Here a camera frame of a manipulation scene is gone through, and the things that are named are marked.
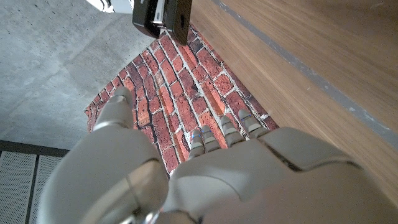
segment gray strip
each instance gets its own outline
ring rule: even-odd
[[[361,120],[368,128],[372,129],[375,133],[380,135],[385,141],[391,144],[395,149],[398,150],[398,135],[388,128],[385,124],[377,120],[374,116],[369,114],[364,108],[360,107],[353,100],[348,98],[344,93],[339,91],[326,79],[321,77],[319,74],[314,72],[310,67],[305,65],[300,59],[292,55],[277,42],[273,41],[265,33],[261,32],[257,27],[253,26],[249,21],[245,20],[238,13],[229,8],[226,4],[220,0],[212,0],[215,4],[219,5],[229,15],[234,17],[240,24],[250,30],[254,35],[260,38],[266,43],[271,49],[278,53],[288,63],[293,65],[296,69],[300,70],[307,78],[309,78],[314,84],[321,88],[327,95],[332,97],[337,103],[346,108],[352,115]]]

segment red brick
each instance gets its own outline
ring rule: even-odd
[[[154,131],[157,136],[157,142],[159,144],[159,149],[163,151],[172,145],[172,140],[170,137],[169,130],[166,126],[166,120],[164,118],[163,112],[157,112],[152,116],[152,121],[154,124]]]
[[[130,63],[126,66],[126,71],[130,75],[131,80],[134,83],[136,89],[140,88],[143,84],[142,84],[142,78],[138,73],[137,68],[132,63]]]
[[[93,108],[91,117],[92,117],[92,119],[91,119],[91,124],[90,124],[91,125],[90,126],[90,132],[93,131],[94,125],[95,125],[95,121],[96,121],[96,118],[97,118],[97,109],[96,108]]]
[[[93,100],[94,105],[98,105],[98,104],[100,103],[100,100],[101,100],[100,95],[99,95],[99,94],[96,95],[96,96],[94,97],[94,100]]]
[[[172,111],[174,110],[174,105],[172,99],[170,98],[169,91],[167,91],[165,86],[162,86],[160,88],[160,102],[165,105],[166,114],[170,115],[170,113],[172,113]]]
[[[241,96],[236,91],[233,91],[232,93],[230,93],[225,99],[226,99],[228,105],[231,107],[235,117],[237,117],[237,118],[239,117],[238,111],[240,109],[249,110],[249,108],[246,106],[246,104],[242,100]]]
[[[113,90],[113,84],[112,84],[112,82],[109,82],[108,84],[106,84],[105,90],[106,90],[107,92],[110,92],[111,90]]]
[[[145,50],[141,55],[144,58],[144,60],[147,62],[152,74],[156,74],[157,71],[159,71],[159,66],[157,65],[157,62],[155,58],[152,56],[152,54],[148,50]]]
[[[222,63],[222,62],[224,62],[223,61],[223,59],[221,58],[221,56],[214,50],[214,51],[212,51],[212,53],[214,54],[214,58],[216,59],[216,61],[218,62],[218,63]]]
[[[174,59],[173,66],[174,66],[174,69],[175,69],[176,72],[181,71],[181,69],[183,67],[183,63],[182,63],[182,60],[181,60],[180,56],[178,56],[176,59]]]
[[[191,75],[186,69],[184,69],[179,73],[178,76],[181,79],[185,92],[187,92],[187,95],[192,99],[198,93],[198,87],[193,82]]]
[[[163,79],[163,76],[162,76],[162,74],[160,72],[156,73],[156,75],[154,77],[155,77],[155,81],[156,81],[157,86],[163,85],[164,79]]]
[[[152,128],[150,126],[143,127],[141,131],[149,138],[150,142],[155,142],[154,133],[152,132]]]
[[[254,96],[250,97],[250,103],[253,105],[254,109],[257,111],[259,116],[268,114],[267,111],[261,106],[261,104],[255,99]]]
[[[149,110],[153,114],[155,111],[160,109],[160,102],[158,97],[156,96],[149,102]]]
[[[183,93],[182,87],[180,82],[175,82],[173,85],[170,86],[170,91],[172,92],[172,95],[174,98],[177,98]]]
[[[156,49],[158,49],[158,48],[159,48],[159,43],[158,43],[158,41],[157,41],[157,40],[153,41],[153,42],[150,44],[150,48],[151,48],[153,51],[156,50]]]
[[[210,50],[210,52],[214,51],[213,47],[210,45],[210,43],[204,38],[204,36],[202,36],[201,33],[197,32],[198,36],[201,38],[201,40],[203,41],[203,43],[205,43],[205,46],[207,46],[207,48]]]
[[[112,84],[115,89],[117,89],[119,86],[123,86],[122,80],[120,80],[119,77],[114,77],[112,80]]]
[[[144,60],[142,59],[141,55],[138,55],[136,58],[134,58],[134,59],[132,60],[132,62],[133,62],[136,66],[138,66],[138,65],[140,65],[142,62],[144,62]]]
[[[189,46],[194,54],[198,53],[199,50],[203,48],[203,44],[200,42],[200,39],[195,39],[191,44],[189,44]]]
[[[271,131],[279,128],[278,124],[276,124],[276,122],[270,116],[266,118],[264,122]]]
[[[218,124],[214,120],[214,117],[211,115],[210,111],[204,112],[199,117],[199,120],[202,127],[204,125],[208,125],[210,127],[211,131],[214,134],[214,137],[218,140],[220,146],[222,148],[227,148],[223,133],[221,132],[220,127],[218,127]]]
[[[162,44],[163,49],[166,52],[169,59],[171,61],[174,60],[176,58],[176,56],[178,55],[178,53],[175,50],[174,44],[172,43],[172,40],[170,39],[170,37],[165,35],[164,37],[162,37],[160,39],[160,43]]]
[[[217,90],[214,88],[211,80],[205,81],[201,85],[205,96],[210,102],[211,107],[214,109],[217,115],[224,114],[225,104],[218,94]]]
[[[177,134],[174,135],[175,147],[177,149],[178,155],[181,162],[185,162],[189,156],[189,147],[187,140],[185,139],[184,132],[179,130]]]
[[[119,72],[119,77],[120,77],[120,79],[123,80],[123,79],[126,78],[126,76],[127,76],[126,69],[122,69],[122,70]]]
[[[170,122],[172,124],[170,129],[174,133],[178,129],[178,127],[180,126],[180,120],[178,120],[177,114],[170,115]]]
[[[239,78],[235,75],[235,73],[233,73],[232,70],[226,64],[224,64],[224,67],[225,70],[230,75],[230,77],[232,78],[232,80],[235,81],[236,87],[238,87],[241,90],[241,92],[245,97],[248,97],[250,95],[249,90],[243,85],[243,83],[239,80]]]
[[[137,93],[137,99],[141,100],[143,97],[145,97],[144,87],[142,86],[142,87],[138,88],[136,93]]]
[[[193,109],[195,109],[197,115],[200,115],[207,108],[206,101],[203,97],[198,97],[192,101]]]
[[[227,116],[227,117],[231,120],[231,122],[233,123],[234,127],[235,127],[237,130],[239,130],[239,126],[238,126],[238,124],[237,124],[237,122],[236,122],[234,116],[232,116],[231,113],[228,113],[228,114],[226,114],[225,116]]]
[[[131,110],[131,112],[132,112],[132,122],[133,122],[134,124],[137,124],[136,107],[137,107],[137,105],[135,104],[134,107],[133,107],[133,109]]]
[[[196,34],[194,34],[191,29],[188,29],[188,43],[194,41],[196,37]]]
[[[91,117],[91,107],[90,106],[86,107],[85,114],[87,115],[87,117],[89,117],[89,118]]]
[[[138,72],[139,72],[141,78],[145,79],[148,76],[149,70],[146,67],[146,65],[142,64],[140,67],[138,67]]]
[[[177,155],[174,147],[170,147],[162,152],[163,160],[165,162],[166,170],[171,173],[178,166]]]
[[[220,64],[210,55],[209,51],[206,49],[201,49],[197,56],[203,67],[212,78],[217,77],[217,75],[223,70]]]
[[[155,89],[154,80],[152,79],[152,77],[150,75],[145,78],[144,86],[147,91],[148,99],[149,100],[153,99],[153,97],[156,96],[156,89]]]
[[[164,54],[162,49],[157,49],[155,50],[155,58],[159,63],[162,63],[164,59],[166,58],[166,55]]]
[[[189,69],[192,71],[198,65],[198,59],[192,53],[191,49],[188,46],[179,46],[178,47],[183,60],[187,63]]]
[[[101,95],[102,102],[106,103],[106,102],[108,101],[109,95],[108,95],[108,93],[106,92],[105,89],[102,90],[102,91],[99,93],[99,95]]]
[[[185,130],[188,132],[192,131],[198,125],[187,98],[184,95],[181,95],[177,98],[176,103]]]
[[[127,77],[123,82],[127,89],[129,89],[131,92],[134,92],[134,84],[132,83],[130,77]]]
[[[222,74],[215,80],[215,85],[222,95],[227,94],[234,87],[229,78]]]
[[[198,65],[198,67],[195,68],[192,73],[199,83],[202,83],[208,77],[206,70],[201,65]]]
[[[173,68],[168,60],[165,60],[160,66],[162,67],[168,84],[171,84],[177,80]]]
[[[149,113],[148,113],[148,102],[147,99],[143,98],[138,102],[138,125],[143,127],[149,124]]]

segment black device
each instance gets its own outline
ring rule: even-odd
[[[135,0],[132,23],[156,39],[166,29],[175,41],[186,45],[191,6],[192,0]]]

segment brick wall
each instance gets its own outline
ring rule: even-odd
[[[278,128],[193,26],[188,46],[176,44],[163,33],[109,82],[87,107],[91,131],[104,104],[124,85],[136,95],[134,128],[142,130],[159,150],[167,172],[188,158],[190,133],[207,124],[226,148],[220,117],[228,116],[247,137],[238,110],[250,110],[259,122]]]

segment metal vent grille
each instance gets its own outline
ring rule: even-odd
[[[0,223],[25,223],[36,155],[2,152]]]
[[[30,211],[30,224],[36,224],[37,221],[37,209],[39,207],[40,196],[42,195],[42,191],[47,179],[50,177],[50,174],[56,168],[58,163],[61,161],[61,157],[52,157],[52,156],[40,156],[39,164],[37,166],[37,174],[36,174],[36,182],[35,189],[33,193],[33,201],[32,207]]]

